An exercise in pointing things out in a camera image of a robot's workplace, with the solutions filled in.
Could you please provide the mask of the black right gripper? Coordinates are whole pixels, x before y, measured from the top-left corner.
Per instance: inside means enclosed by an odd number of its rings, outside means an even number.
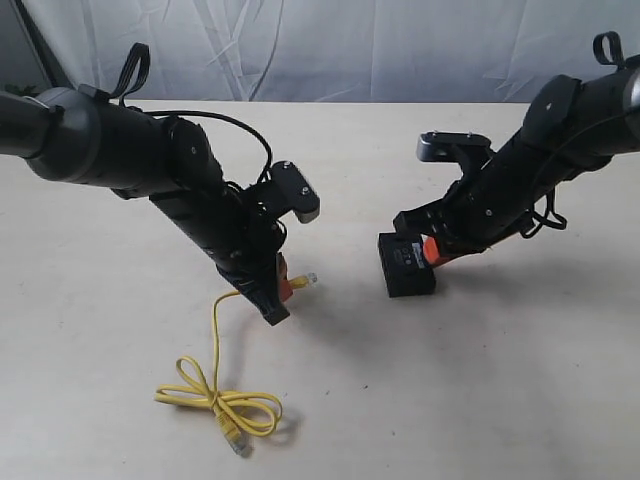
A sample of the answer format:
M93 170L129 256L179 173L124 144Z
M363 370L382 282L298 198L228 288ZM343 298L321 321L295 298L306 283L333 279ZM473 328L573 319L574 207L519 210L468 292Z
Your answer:
M565 179L565 166L547 151L513 135L478 171L463 174L446 194L393 220L400 234L422 234L423 254L432 267L481 253L516 234L530 237L549 222L535 203Z

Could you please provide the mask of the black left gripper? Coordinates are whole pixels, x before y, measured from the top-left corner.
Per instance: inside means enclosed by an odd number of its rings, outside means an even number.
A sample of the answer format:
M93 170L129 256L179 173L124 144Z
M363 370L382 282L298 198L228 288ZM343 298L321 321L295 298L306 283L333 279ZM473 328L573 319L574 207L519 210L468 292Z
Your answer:
M149 200L215 264L220 275L276 325L289 316L293 295L288 265L280 252L285 234L275 219L260 213L225 185L205 192L180 190Z

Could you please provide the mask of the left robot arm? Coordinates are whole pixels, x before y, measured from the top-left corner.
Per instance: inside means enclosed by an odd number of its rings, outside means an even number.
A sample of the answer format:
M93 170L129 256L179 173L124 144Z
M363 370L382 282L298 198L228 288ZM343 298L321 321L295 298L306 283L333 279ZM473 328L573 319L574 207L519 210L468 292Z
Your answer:
M1 151L45 180L149 199L269 324L288 317L278 220L305 184L293 164L276 163L269 180L242 190L224 179L201 126L65 88L36 100L3 93Z

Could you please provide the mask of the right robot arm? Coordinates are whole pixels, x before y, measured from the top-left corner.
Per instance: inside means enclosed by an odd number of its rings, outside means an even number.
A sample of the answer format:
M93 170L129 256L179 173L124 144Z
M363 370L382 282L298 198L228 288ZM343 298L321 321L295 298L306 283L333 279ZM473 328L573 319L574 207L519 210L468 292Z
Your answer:
M638 149L638 71L587 82L559 75L498 150L479 134L421 134L418 159L456 163L462 176L442 198L398 213L393 225L400 234L427 236L432 265L481 253L515 234L563 230L567 221L555 211L557 185Z

